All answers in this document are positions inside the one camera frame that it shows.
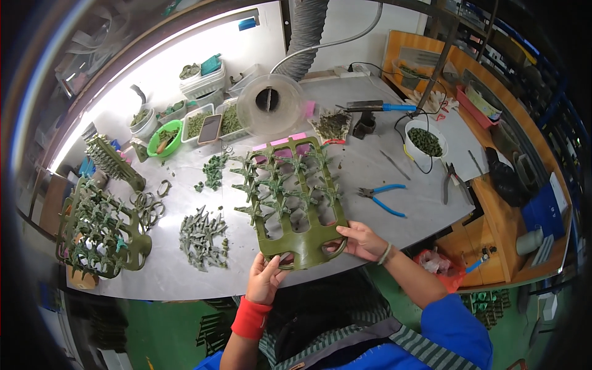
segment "green plastic bowl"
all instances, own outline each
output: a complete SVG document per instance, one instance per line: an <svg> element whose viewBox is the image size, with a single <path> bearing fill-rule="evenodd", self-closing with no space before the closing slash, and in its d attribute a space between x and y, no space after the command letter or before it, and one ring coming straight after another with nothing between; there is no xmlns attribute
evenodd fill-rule
<svg viewBox="0 0 592 370"><path fill-rule="evenodd" d="M150 138L150 142L148 143L148 148L146 150L148 152L148 155L150 157L166 157L166 156L170 155L172 152L174 152L175 149L177 149L179 147L179 145L181 144L181 128L182 127L183 127L183 121L172 120L170 122L165 123L161 128L156 130L154 135L152 135L152 138ZM175 136L175 138L173 139L173 142L171 144L168 144L166 146L166 148L162 151L161 154L156 154L156 149L158 149L158 144L160 144L158 134L161 131L172 131L176 128L179 129L179 133L177 134L177 136Z"/></svg>

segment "red basket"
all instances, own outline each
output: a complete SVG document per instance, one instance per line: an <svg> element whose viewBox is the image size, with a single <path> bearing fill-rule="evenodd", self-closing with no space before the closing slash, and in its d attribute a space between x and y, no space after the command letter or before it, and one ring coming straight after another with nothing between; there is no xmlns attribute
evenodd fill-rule
<svg viewBox="0 0 592 370"><path fill-rule="evenodd" d="M492 122L489 118L487 118L487 116L485 114L483 114L477 107L475 107L473 105L473 103L471 103L469 98L467 98L465 95L465 87L464 86L457 85L456 90L457 90L456 100L458 100L458 102L463 107L465 107L465 109L467 111L469 111L469 113L471 113L471 116L473 116L477 120L477 122L479 122L481 127L483 127L484 129L488 129L489 127L491 127L493 125L497 125L499 120Z"/></svg>

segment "blue-handled pliers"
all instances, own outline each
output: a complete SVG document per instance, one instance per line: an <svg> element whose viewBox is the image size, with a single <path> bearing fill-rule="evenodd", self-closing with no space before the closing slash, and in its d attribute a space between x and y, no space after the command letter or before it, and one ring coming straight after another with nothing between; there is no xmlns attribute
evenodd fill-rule
<svg viewBox="0 0 592 370"><path fill-rule="evenodd" d="M399 217L405 217L404 213L393 211L392 209L388 208L387 205L385 205L383 202L374 198L374 194L377 194L377 193L380 193L383 191L387 191L390 189L404 189L405 187L406 186L402 185L402 184L391 184L391 185L381 186L380 188L376 188L376 189L359 188L358 195L360 197L366 197L366 198L372 199L374 201L374 203L381 206L382 209L384 209L386 212L389 212L390 214L394 214L395 216L399 216Z"/></svg>

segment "red wristband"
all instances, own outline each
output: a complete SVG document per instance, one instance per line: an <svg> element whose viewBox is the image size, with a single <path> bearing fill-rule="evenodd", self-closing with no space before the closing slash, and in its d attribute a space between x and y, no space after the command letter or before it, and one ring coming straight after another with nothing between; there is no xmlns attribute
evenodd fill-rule
<svg viewBox="0 0 592 370"><path fill-rule="evenodd" d="M239 309L236 311L234 323L230 327L232 331L243 337L259 340L263 337L267 315L271 311L270 305L253 303L240 297Z"/></svg>

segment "green floor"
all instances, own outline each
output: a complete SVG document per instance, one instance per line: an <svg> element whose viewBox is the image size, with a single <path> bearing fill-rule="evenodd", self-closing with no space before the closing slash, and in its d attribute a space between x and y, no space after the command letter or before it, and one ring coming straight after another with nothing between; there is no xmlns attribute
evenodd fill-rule
<svg viewBox="0 0 592 370"><path fill-rule="evenodd" d="M396 318L418 330L422 311L411 303L384 268L373 266L369 272L390 302ZM565 308L568 294L566 291L559 294L556 318ZM551 333L540 334L534 347L528 350L530 334L537 319L536 298L532 297L527 315L521 316L516 308L516 295L517 288L511 289L512 307L490 330L494 369L506 369L520 358L525 358L529 367L535 368L551 336ZM120 300L120 306L130 323L127 352L134 370L192 370L204 358L205 350L195 346L195 337L200 318L215 313L213 308L202 302L148 303L132 300ZM553 326L544 325L543 329Z"/></svg>

